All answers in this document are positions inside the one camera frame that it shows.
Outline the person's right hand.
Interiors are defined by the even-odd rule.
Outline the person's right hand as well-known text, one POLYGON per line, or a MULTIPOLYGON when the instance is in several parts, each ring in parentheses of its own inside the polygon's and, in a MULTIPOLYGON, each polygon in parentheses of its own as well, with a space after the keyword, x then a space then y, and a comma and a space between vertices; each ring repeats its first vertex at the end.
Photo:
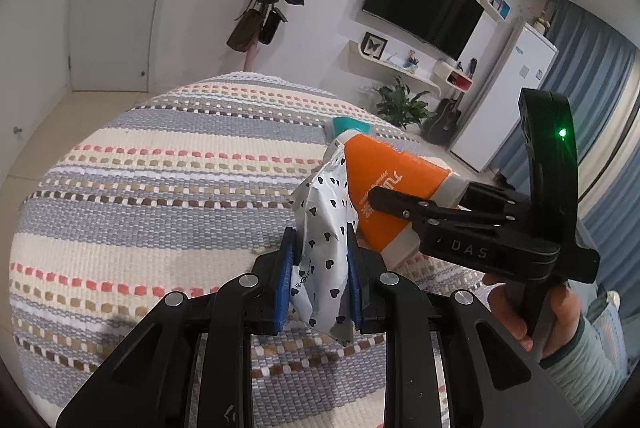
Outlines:
MULTIPOLYGON (((523 318, 512 307, 512 303, 506 294, 506 285, 503 279, 496 275, 485 274, 483 283, 492 286, 488 295, 488 303, 491 313, 498 319, 504 328, 527 352, 534 348, 534 341, 527 335, 527 325, 523 318)), ((547 339, 547 343, 541 355, 544 358, 553 356, 561 348, 566 346, 575 336, 580 317, 582 316, 582 304, 576 292, 565 286, 556 286, 549 292, 550 307, 555 315, 555 323, 547 339)))

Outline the green sleeve forearm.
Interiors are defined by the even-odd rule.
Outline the green sleeve forearm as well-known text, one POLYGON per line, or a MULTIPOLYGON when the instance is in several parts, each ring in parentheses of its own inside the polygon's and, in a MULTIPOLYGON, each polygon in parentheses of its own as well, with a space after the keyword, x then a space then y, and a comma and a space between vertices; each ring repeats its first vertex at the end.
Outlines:
POLYGON ((605 413, 627 380, 627 374, 606 357, 596 330, 583 316, 574 337, 542 359, 540 366, 585 427, 591 427, 605 413))

